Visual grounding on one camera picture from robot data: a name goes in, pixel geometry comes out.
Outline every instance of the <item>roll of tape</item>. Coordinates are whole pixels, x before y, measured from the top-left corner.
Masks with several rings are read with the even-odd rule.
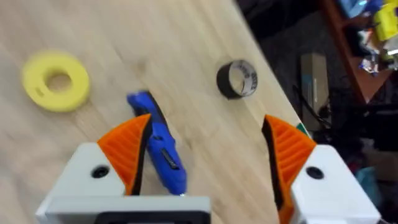
[[[46,81],[56,73],[70,78],[70,87],[64,91],[51,91]],[[54,112],[71,111],[83,104],[90,92],[90,79],[85,68],[73,56],[48,51],[34,55],[22,71],[22,84],[26,93],[39,106]]]
[[[231,75],[238,72],[239,82],[242,83],[241,89],[233,87]],[[254,67],[245,60],[235,60],[223,65],[217,72],[217,86],[220,92],[228,99],[238,99],[249,96],[257,88],[257,73]]]

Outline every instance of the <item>wooden tabletop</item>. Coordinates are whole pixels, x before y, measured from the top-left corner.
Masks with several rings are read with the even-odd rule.
[[[340,51],[341,61],[345,66],[354,91],[362,103],[369,103],[372,97],[391,75],[392,71],[383,70],[380,71],[376,77],[373,77],[367,71],[359,68],[362,58],[355,57],[353,55],[343,32],[343,29],[346,26],[363,24],[365,20],[368,20],[368,18],[355,17],[347,19],[347,17],[345,17],[338,8],[339,5],[337,5],[336,1],[321,0],[320,5],[329,25],[332,37],[335,40],[335,44]]]
[[[75,55],[90,76],[75,111],[45,111],[22,88],[21,68],[47,49]],[[216,72],[239,58],[256,68],[258,88],[228,101]],[[187,194],[211,197],[213,223],[278,222],[262,120],[299,118],[232,1],[3,0],[0,71],[0,223],[35,223],[76,147],[131,118],[126,95],[141,89],[177,141]],[[167,194],[148,156],[141,192]]]

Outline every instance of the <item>black screw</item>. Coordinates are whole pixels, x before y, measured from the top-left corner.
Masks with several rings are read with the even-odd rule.
[[[307,174],[314,179],[320,180],[324,177],[322,170],[317,167],[308,167],[306,171]]]
[[[93,178],[102,178],[109,173],[109,167],[105,165],[100,165],[91,171],[91,176]]]

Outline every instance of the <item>black cable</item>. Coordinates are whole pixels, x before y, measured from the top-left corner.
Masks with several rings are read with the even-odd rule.
[[[330,128],[331,127],[331,123],[329,121],[321,118],[319,115],[317,115],[317,113],[313,110],[313,108],[310,106],[308,101],[304,98],[304,96],[300,92],[299,88],[296,85],[293,85],[293,89],[298,94],[298,97],[300,98],[300,101],[304,104],[304,106],[310,112],[310,114],[319,122],[321,127],[323,129],[326,129],[327,128],[326,126],[328,126]]]

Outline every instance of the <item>yellow ring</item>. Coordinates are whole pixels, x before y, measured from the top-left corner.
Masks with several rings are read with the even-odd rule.
[[[55,72],[69,76],[69,89],[61,92],[49,90],[46,81]],[[35,103],[54,112],[76,109],[86,101],[90,92],[90,79],[85,68],[75,57],[57,51],[34,55],[23,68],[22,84]]]

